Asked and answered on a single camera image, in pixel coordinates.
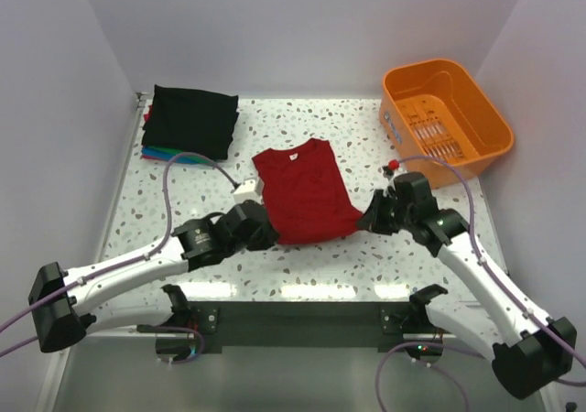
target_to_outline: orange plastic bin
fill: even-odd
[[[472,76],[450,60],[429,60],[389,71],[380,120],[401,157],[445,160],[466,178],[478,176],[515,141],[513,131]],[[413,160],[432,188],[458,181],[440,164]]]

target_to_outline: red shirt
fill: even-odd
[[[253,157],[265,183],[268,218],[280,244],[313,244],[356,232],[362,213],[350,203],[330,142],[310,139]]]

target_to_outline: white table top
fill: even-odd
[[[256,174],[251,160],[255,154],[270,147],[298,146],[312,136],[327,139],[353,205],[365,211],[373,190],[386,185],[380,167],[398,157],[378,121],[379,104],[372,99],[240,100],[234,141],[222,166],[236,180],[251,178]],[[141,120],[104,259],[148,244],[165,229],[164,163],[140,157],[142,124]],[[470,187],[477,233],[488,254],[505,268],[478,179],[471,180]],[[183,165],[171,168],[173,226],[212,211],[227,211],[234,205],[231,189],[215,170]],[[468,220],[462,185],[435,190],[434,195],[441,208],[453,208]],[[446,287],[461,300],[474,300],[468,288],[424,247],[415,244],[409,233],[392,237],[356,233],[320,245],[240,253],[217,266],[166,281],[188,282],[191,295],[216,300],[406,300],[411,292],[430,284]],[[158,281],[134,291],[152,291],[161,285]]]

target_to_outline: gray wall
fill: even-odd
[[[135,91],[380,93],[436,56],[476,72],[516,0],[90,0]]]
[[[506,263],[539,304],[574,322],[582,353],[585,50],[586,0],[519,0],[478,73],[517,136],[513,153],[483,178]],[[584,389],[567,394],[586,407]]]
[[[123,159],[134,95],[87,0],[0,0],[0,321],[36,271],[92,259]],[[34,334],[30,317],[0,348]],[[48,357],[0,361],[0,410],[37,402]]]

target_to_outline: purple cable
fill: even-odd
[[[169,332],[187,332],[189,334],[194,334],[200,340],[200,348],[196,352],[193,352],[188,358],[183,359],[183,360],[177,360],[177,361],[161,359],[161,361],[163,363],[170,363],[170,364],[189,363],[189,362],[192,362],[195,359],[197,359],[203,353],[203,350],[205,349],[205,340],[203,339],[203,336],[200,334],[200,332],[197,331],[197,330],[194,330],[192,328],[165,327],[165,326],[157,326],[155,328],[157,330],[161,331],[161,332],[165,332],[165,331],[169,331]]]
[[[403,350],[405,348],[409,348],[411,346],[428,346],[431,348],[441,348],[443,350],[451,350],[451,351],[455,351],[455,352],[459,352],[461,354],[466,354],[466,355],[470,355],[473,357],[478,357],[478,354],[476,352],[470,352],[468,350],[464,350],[462,348],[458,348],[457,346],[451,346],[451,345],[446,345],[443,343],[435,343],[435,342],[405,342],[405,343],[401,343],[399,345],[397,345],[395,348],[391,349],[389,352],[387,352],[385,354],[385,357],[383,357],[383,359],[381,360],[381,362],[378,364],[378,367],[376,368],[376,377],[374,378],[374,389],[376,391],[376,401],[378,401],[378,406],[380,406],[381,410],[383,412],[388,412],[385,404],[383,403],[383,398],[381,397],[381,373],[383,371],[383,366],[385,365],[386,361],[388,360],[388,358],[394,354],[397,351]],[[419,364],[425,364],[427,365],[425,362],[421,362],[420,360],[416,360],[416,363]],[[466,392],[464,391],[464,387],[460,384],[460,382],[458,382],[458,380],[456,380],[453,375],[451,375],[450,373],[448,373],[445,369],[441,369],[435,365],[431,365],[429,366],[429,369],[433,369],[434,371],[439,372],[440,374],[444,375],[446,378],[450,379],[458,388],[458,390],[461,393],[462,398],[464,399],[464,409],[466,410],[466,412],[470,412],[470,398],[468,398],[468,396],[466,395]]]
[[[210,158],[202,156],[201,154],[185,152],[185,153],[178,153],[175,156],[173,156],[172,158],[170,158],[169,161],[167,162],[167,165],[165,166],[165,170],[163,171],[163,199],[165,200],[165,210],[167,212],[167,227],[165,229],[165,234],[163,235],[163,238],[161,239],[160,243],[157,244],[155,247],[153,247],[148,252],[147,255],[149,255],[149,256],[154,255],[157,252],[159,252],[165,246],[165,244],[167,244],[167,241],[168,241],[169,237],[171,236],[171,231],[173,229],[173,227],[172,227],[173,226],[173,216],[172,216],[172,212],[171,212],[171,203],[170,203],[169,196],[168,196],[168,171],[171,168],[171,165],[173,165],[173,163],[175,163],[177,161],[177,159],[180,157],[199,157],[202,160],[205,160],[212,167],[217,168],[230,181],[230,183],[232,183],[232,185],[235,188],[238,186],[238,183],[232,177],[230,177],[230,175],[220,165],[218,165],[216,162],[214,162]],[[98,277],[98,276],[104,275],[106,273],[112,272],[114,270],[117,270],[118,268],[121,268],[124,266],[130,266],[131,264],[134,264],[138,261],[142,261],[143,259],[145,259],[145,257],[143,255],[134,256],[132,258],[121,261],[120,263],[112,264],[111,266],[108,266],[104,269],[96,270],[95,272],[92,272],[89,275],[84,276],[84,279],[86,281],[89,281],[91,279],[94,279],[95,277]],[[10,318],[6,322],[4,322],[2,325],[0,325],[0,333],[5,331],[8,327],[10,327],[17,320],[24,318],[31,311],[45,305],[46,303],[50,302],[54,298],[57,298],[58,296],[62,295],[63,293],[67,293],[71,289],[76,288],[79,284],[80,283],[77,281],[71,282],[67,286],[64,286],[64,287],[60,288],[59,290],[56,290],[53,293],[48,294],[44,298],[39,299],[37,302],[28,306],[26,309],[23,309],[22,311],[17,313],[15,316],[13,316],[12,318]],[[25,346],[31,342],[32,342],[31,339],[27,339],[26,341],[18,343],[17,345],[14,345],[13,347],[9,348],[6,351],[12,352],[12,351],[14,351],[18,348],[21,348],[22,346]]]
[[[578,354],[578,352],[574,348],[565,343],[556,333],[550,330],[547,325],[545,325],[541,320],[537,318],[535,314],[533,314],[533,312],[528,312],[525,304],[523,304],[523,302],[515,296],[515,294],[503,283],[503,281],[499,279],[499,277],[494,273],[494,271],[488,266],[488,263],[483,258],[483,254],[480,251],[480,247],[476,242],[476,235],[474,234],[474,199],[472,197],[472,192],[470,191],[470,187],[468,186],[468,182],[466,181],[466,179],[460,174],[460,172],[458,172],[458,170],[455,167],[453,167],[449,163],[430,156],[406,157],[399,160],[399,164],[408,162],[410,160],[431,160],[446,167],[456,175],[461,184],[464,185],[464,188],[466,189],[466,195],[468,196],[468,203],[470,205],[470,228],[468,230],[468,233],[470,235],[470,244],[472,245],[472,250],[474,251],[476,258],[478,259],[479,264],[483,267],[484,271],[491,277],[494,283],[501,290],[503,290],[503,292],[513,301],[515,305],[518,306],[518,308],[521,311],[526,313],[526,315],[533,321],[533,323],[535,323],[542,331],[544,331],[547,334],[547,336],[549,336],[551,340],[553,340],[557,345],[559,345],[565,352],[568,352],[573,358],[580,362],[580,364],[586,369],[586,359],[582,355]],[[586,386],[586,381],[572,382],[571,380],[564,380],[561,378],[557,381],[558,383],[567,386]]]

